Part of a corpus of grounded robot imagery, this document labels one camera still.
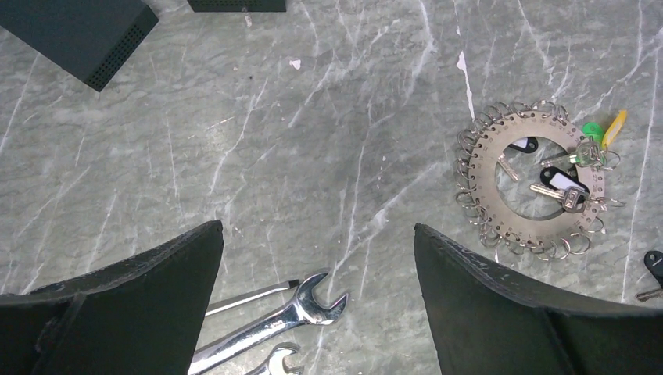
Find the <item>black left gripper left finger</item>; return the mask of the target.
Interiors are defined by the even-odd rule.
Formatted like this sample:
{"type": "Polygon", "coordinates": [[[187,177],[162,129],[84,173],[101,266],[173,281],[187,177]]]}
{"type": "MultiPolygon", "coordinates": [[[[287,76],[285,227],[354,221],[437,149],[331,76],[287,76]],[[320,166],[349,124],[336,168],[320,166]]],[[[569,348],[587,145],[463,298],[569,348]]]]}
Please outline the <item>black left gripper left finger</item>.
{"type": "Polygon", "coordinates": [[[3,294],[2,373],[186,373],[223,247],[212,220],[82,276],[3,294]]]}

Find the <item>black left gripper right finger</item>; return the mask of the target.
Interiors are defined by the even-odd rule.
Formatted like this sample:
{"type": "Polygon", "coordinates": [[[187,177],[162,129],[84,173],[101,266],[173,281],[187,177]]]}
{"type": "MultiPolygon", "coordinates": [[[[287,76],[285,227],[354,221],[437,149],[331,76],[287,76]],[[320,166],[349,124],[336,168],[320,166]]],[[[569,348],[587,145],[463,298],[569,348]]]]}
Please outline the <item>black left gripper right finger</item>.
{"type": "Polygon", "coordinates": [[[662,312],[576,294],[428,225],[414,257],[444,374],[659,374],[662,312]]]}

